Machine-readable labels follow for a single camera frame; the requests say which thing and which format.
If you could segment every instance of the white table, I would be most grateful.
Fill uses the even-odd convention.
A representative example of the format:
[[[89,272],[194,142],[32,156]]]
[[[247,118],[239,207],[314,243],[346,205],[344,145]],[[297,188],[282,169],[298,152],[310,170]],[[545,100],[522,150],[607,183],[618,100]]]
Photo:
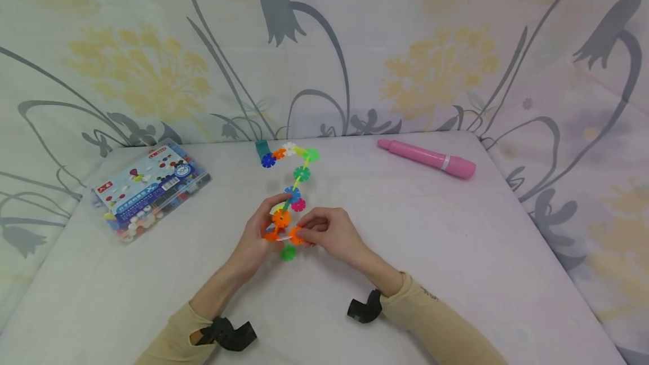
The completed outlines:
[[[367,244],[409,271],[490,339],[511,364],[623,364],[478,140],[467,132],[391,136],[473,160],[469,181],[376,147],[375,136],[296,140],[321,158],[301,190],[307,210],[343,206]],[[280,146],[270,142],[270,147]],[[131,364],[229,256],[294,158],[260,166],[252,143],[186,146],[213,181],[131,245],[84,200],[0,339],[0,364]],[[98,174],[138,149],[107,157]],[[268,262],[226,311],[258,340],[219,364],[426,364],[384,318],[346,317],[372,286],[320,250]]]

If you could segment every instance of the black wrist strap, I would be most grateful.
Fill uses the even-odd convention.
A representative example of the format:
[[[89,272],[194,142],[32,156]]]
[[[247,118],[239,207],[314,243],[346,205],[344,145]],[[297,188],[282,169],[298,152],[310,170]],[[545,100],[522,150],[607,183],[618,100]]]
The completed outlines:
[[[245,323],[236,330],[226,318],[217,317],[209,327],[201,328],[202,337],[196,345],[205,345],[216,342],[227,351],[244,351],[257,334],[250,322]]]
[[[379,289],[374,289],[374,291],[369,293],[366,304],[362,304],[355,299],[352,300],[349,304],[349,309],[347,309],[347,315],[359,323],[367,324],[379,317],[381,311],[383,311],[383,306],[381,306],[381,292],[379,292]]]

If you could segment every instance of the right hand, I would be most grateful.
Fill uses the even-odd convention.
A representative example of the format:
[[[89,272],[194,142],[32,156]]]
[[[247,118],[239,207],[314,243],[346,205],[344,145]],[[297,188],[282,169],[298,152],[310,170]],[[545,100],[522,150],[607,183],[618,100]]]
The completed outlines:
[[[323,247],[332,257],[357,268],[371,255],[347,212],[341,208],[316,207],[297,223],[298,237]]]

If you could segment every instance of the floral curtain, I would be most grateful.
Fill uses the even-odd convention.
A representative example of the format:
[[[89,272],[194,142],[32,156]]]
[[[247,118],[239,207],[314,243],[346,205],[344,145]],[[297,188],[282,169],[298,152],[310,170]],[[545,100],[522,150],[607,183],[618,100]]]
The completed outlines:
[[[110,151],[468,130],[649,361],[642,0],[0,0],[0,331]]]

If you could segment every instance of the clear plastic box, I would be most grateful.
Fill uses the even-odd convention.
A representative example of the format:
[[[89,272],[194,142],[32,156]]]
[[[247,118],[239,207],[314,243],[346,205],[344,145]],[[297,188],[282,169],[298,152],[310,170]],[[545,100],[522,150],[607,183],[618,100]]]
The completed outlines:
[[[210,180],[202,165],[166,139],[99,180],[92,202],[119,240],[129,243]]]

